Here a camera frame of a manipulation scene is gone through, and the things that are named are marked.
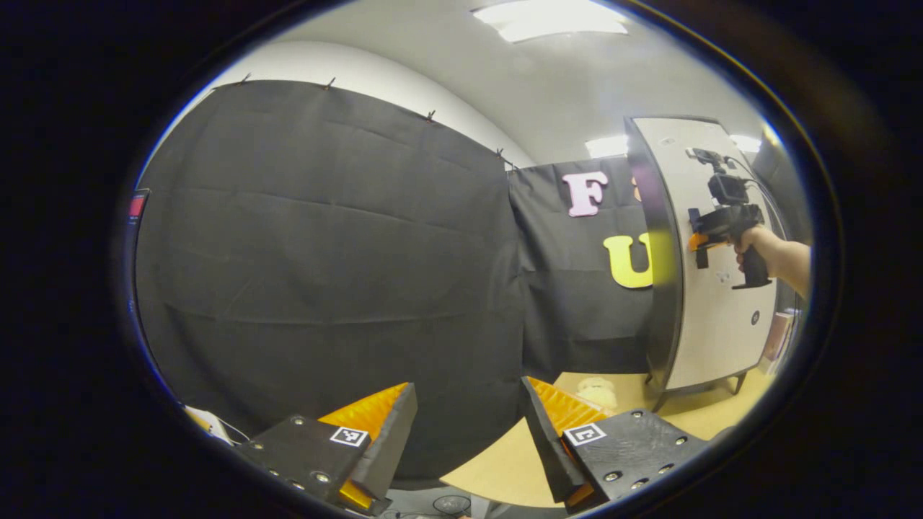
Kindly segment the large ceiling light panel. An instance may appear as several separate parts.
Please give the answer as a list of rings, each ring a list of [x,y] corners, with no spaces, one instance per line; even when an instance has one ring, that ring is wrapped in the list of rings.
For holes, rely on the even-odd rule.
[[[584,32],[627,34],[626,17],[594,0],[511,0],[471,14],[509,43]]]

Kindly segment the black backdrop cloth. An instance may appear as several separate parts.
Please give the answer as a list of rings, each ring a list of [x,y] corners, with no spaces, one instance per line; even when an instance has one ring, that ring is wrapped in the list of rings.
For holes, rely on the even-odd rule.
[[[139,184],[159,374],[251,438],[412,382],[411,486],[520,423],[521,377],[652,371],[675,391],[754,368],[781,290],[743,288],[725,247],[697,269],[685,245],[686,211],[713,209],[686,148],[748,162],[715,119],[658,122],[623,156],[522,167],[363,93],[212,89]]]

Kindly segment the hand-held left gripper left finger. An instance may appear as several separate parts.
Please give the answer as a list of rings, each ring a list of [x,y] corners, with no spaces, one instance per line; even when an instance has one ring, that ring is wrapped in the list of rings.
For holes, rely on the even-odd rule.
[[[235,450],[297,492],[379,515],[417,413],[415,384],[402,382],[323,417],[293,414]]]

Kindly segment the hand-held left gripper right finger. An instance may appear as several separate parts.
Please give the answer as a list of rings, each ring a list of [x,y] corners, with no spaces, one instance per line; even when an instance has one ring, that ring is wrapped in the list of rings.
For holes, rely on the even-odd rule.
[[[569,513],[625,500],[686,466],[708,445],[658,414],[607,414],[570,392],[521,377],[521,416],[552,499]]]

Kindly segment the cream plush toy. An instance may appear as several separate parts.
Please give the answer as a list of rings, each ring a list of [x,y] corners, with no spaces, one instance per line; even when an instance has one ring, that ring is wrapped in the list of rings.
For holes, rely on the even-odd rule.
[[[589,403],[610,411],[619,406],[616,387],[612,381],[601,377],[587,377],[578,382],[577,396]]]

